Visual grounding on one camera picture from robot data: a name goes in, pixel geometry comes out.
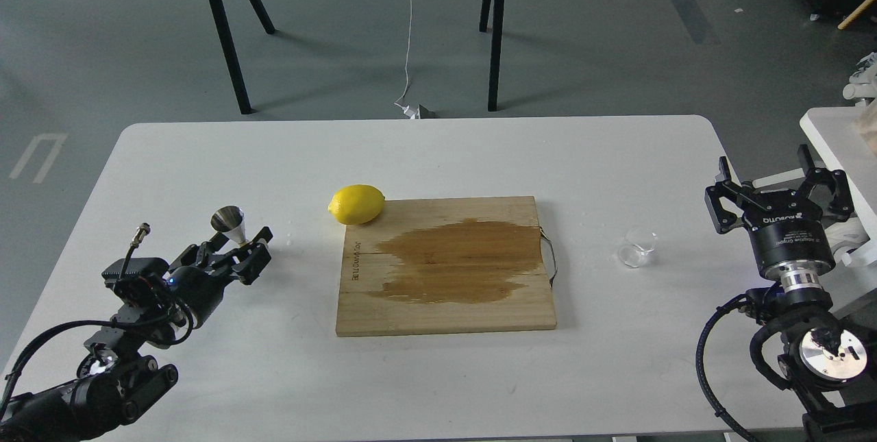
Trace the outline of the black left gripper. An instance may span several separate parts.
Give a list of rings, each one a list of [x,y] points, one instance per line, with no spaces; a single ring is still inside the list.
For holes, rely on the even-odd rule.
[[[200,328],[219,307],[225,287],[232,282],[251,285],[271,261],[267,243],[273,238],[270,227],[264,226],[254,241],[217,254],[229,238],[217,232],[199,245],[191,243],[169,265],[167,288],[181,299]]]

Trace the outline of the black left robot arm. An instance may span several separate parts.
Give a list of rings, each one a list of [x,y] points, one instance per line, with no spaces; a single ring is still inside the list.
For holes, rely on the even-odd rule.
[[[218,229],[200,245],[189,245],[173,262],[162,258],[118,260],[101,277],[122,307],[107,321],[69,321],[42,332],[15,360],[2,395],[3,441],[91,440],[140,419],[179,380],[177,367],[160,366],[141,354],[145,344],[168,348],[201,327],[233,282],[249,285],[269,264],[263,227],[229,251],[233,230]],[[13,395],[25,365],[62,332],[96,326],[85,342],[87,356],[75,379],[34,393]]]

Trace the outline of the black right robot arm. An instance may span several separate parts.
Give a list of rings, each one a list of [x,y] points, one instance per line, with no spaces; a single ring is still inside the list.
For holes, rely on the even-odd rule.
[[[726,157],[705,202],[718,234],[745,229],[759,276],[767,288],[751,288],[717,307],[695,351],[700,389],[716,417],[741,438],[755,436],[721,405],[708,383],[704,354],[717,322],[739,311],[758,324],[749,355],[780,390],[791,390],[805,410],[808,441],[874,441],[875,332],[831,313],[820,277],[836,265],[825,221],[847,221],[853,201],[845,171],[815,165],[808,146],[798,148],[803,180],[798,187],[767,191],[737,183]]]

